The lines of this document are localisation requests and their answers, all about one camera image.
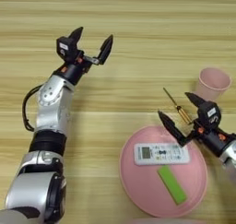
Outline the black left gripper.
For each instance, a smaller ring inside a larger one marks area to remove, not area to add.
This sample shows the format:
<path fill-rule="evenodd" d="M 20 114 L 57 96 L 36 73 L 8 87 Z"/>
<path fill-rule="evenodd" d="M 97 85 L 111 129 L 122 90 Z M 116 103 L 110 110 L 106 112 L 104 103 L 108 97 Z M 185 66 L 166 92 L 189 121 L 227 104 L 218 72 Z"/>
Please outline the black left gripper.
<path fill-rule="evenodd" d="M 70 45 L 76 46 L 82 35 L 83 28 L 79 27 L 69 35 Z M 78 51 L 76 56 L 69 61 L 65 61 L 54 72 L 54 76 L 59 76 L 75 86 L 80 78 L 86 74 L 92 65 L 103 65 L 112 50 L 113 35 L 110 35 L 100 47 L 98 58 L 84 55 L 83 51 Z"/>

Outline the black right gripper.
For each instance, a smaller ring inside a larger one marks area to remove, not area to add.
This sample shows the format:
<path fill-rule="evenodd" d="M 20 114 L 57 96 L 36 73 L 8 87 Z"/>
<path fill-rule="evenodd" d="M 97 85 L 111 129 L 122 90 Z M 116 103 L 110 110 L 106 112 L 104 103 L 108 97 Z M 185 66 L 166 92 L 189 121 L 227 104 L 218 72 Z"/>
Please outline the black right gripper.
<path fill-rule="evenodd" d="M 185 95 L 197 108 L 203 108 L 206 104 L 204 99 L 194 93 L 185 92 Z M 200 124 L 198 120 L 194 120 L 194 129 L 188 136 L 184 136 L 168 115 L 161 111 L 158 111 L 158 115 L 166 130 L 182 147 L 195 139 L 203 143 L 216 157 L 219 158 L 230 146 L 230 135 L 222 131 L 218 126 L 215 128 L 208 128 L 205 125 Z"/>

